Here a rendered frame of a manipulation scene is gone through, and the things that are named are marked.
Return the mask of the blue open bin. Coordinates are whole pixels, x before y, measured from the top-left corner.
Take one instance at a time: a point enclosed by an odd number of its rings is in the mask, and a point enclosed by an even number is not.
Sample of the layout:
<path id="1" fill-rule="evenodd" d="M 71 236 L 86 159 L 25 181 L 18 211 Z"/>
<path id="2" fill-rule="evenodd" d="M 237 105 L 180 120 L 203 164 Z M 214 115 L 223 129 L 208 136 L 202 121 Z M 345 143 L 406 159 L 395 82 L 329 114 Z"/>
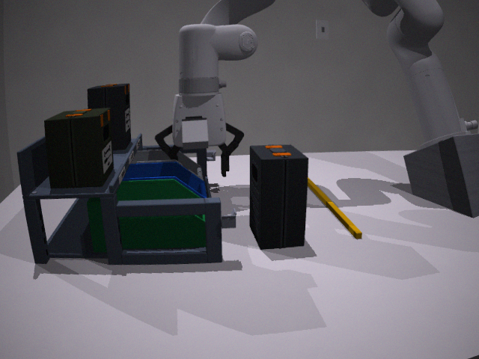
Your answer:
<path id="1" fill-rule="evenodd" d="M 171 179 L 175 179 L 197 196 L 207 198 L 205 182 L 177 162 L 130 164 L 122 181 Z"/>

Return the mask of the green open bin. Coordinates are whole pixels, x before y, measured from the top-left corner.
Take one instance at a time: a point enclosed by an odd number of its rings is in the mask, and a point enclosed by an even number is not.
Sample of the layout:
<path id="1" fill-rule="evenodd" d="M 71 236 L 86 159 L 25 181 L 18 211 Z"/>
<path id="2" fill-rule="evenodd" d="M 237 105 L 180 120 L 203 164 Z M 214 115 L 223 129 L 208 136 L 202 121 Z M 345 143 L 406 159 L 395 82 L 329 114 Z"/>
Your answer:
<path id="1" fill-rule="evenodd" d="M 201 198 L 175 179 L 122 181 L 116 193 L 119 201 Z M 100 197 L 89 198 L 87 207 L 94 252 L 107 252 Z M 123 249 L 206 247 L 204 215 L 119 217 L 119 221 Z"/>

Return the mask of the yellow bar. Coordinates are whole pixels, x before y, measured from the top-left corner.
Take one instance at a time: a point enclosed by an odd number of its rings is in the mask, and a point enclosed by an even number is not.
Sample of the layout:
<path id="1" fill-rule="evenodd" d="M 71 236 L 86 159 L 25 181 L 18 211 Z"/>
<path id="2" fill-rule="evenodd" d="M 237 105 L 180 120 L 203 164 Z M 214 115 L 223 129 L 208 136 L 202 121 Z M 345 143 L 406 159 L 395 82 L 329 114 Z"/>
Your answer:
<path id="1" fill-rule="evenodd" d="M 350 231 L 356 238 L 361 239 L 362 232 L 351 222 L 339 208 L 308 178 L 308 187 L 318 196 L 319 199 L 329 208 L 329 210 L 337 217 L 337 219 Z"/>

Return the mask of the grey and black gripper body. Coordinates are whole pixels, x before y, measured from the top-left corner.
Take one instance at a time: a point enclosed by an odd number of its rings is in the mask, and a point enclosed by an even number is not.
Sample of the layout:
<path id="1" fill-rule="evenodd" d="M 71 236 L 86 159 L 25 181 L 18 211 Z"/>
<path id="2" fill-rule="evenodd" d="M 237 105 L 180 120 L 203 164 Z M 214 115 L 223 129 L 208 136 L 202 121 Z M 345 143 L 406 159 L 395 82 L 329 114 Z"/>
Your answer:
<path id="1" fill-rule="evenodd" d="M 183 147 L 182 120 L 197 116 L 207 118 L 208 147 L 223 145 L 226 142 L 225 107 L 222 93 L 218 91 L 175 95 L 172 126 L 174 145 Z"/>

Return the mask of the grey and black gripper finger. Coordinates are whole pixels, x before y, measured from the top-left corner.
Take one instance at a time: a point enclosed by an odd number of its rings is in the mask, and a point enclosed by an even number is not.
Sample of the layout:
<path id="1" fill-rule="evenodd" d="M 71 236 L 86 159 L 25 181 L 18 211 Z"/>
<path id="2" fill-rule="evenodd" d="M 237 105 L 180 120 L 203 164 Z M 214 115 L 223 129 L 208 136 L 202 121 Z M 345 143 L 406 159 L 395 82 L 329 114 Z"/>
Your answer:
<path id="1" fill-rule="evenodd" d="M 175 159 L 178 161 L 177 153 L 181 147 L 177 147 L 174 145 L 172 148 L 170 148 L 164 141 L 164 138 L 172 133 L 172 126 L 173 125 L 170 125 L 168 128 L 164 129 L 159 134 L 157 134 L 155 136 L 155 140 L 158 143 L 158 145 L 161 147 L 162 151 L 164 151 L 171 160 Z"/>
<path id="2" fill-rule="evenodd" d="M 226 131 L 235 135 L 235 138 L 228 146 L 226 144 L 218 146 L 222 151 L 221 172 L 223 177 L 226 177 L 226 171 L 229 171 L 229 156 L 232 154 L 233 151 L 235 151 L 236 148 L 238 148 L 239 143 L 244 137 L 244 133 L 242 131 L 238 130 L 237 128 L 231 126 L 228 123 L 226 123 Z"/>

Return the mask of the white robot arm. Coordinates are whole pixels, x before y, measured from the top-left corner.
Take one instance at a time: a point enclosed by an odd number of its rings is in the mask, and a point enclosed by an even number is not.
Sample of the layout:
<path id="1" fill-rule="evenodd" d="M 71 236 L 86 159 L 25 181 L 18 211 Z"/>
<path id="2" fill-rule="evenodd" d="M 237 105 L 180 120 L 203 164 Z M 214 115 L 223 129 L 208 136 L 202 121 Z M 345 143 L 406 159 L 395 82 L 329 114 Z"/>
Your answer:
<path id="1" fill-rule="evenodd" d="M 179 32 L 179 93 L 212 93 L 226 88 L 226 81 L 219 79 L 219 61 L 243 60 L 257 49 L 256 34 L 237 23 L 274 1 L 220 0 L 201 24 L 183 26 Z M 469 135 L 470 129 L 477 129 L 476 120 L 466 122 L 460 118 L 442 64 L 428 46 L 444 24 L 439 3 L 362 1 L 377 16 L 388 16 L 400 6 L 388 26 L 387 40 L 401 66 L 418 115 L 425 140 L 420 149 L 454 135 Z M 182 133 L 184 150 L 208 148 L 206 118 L 186 117 L 182 120 Z"/>

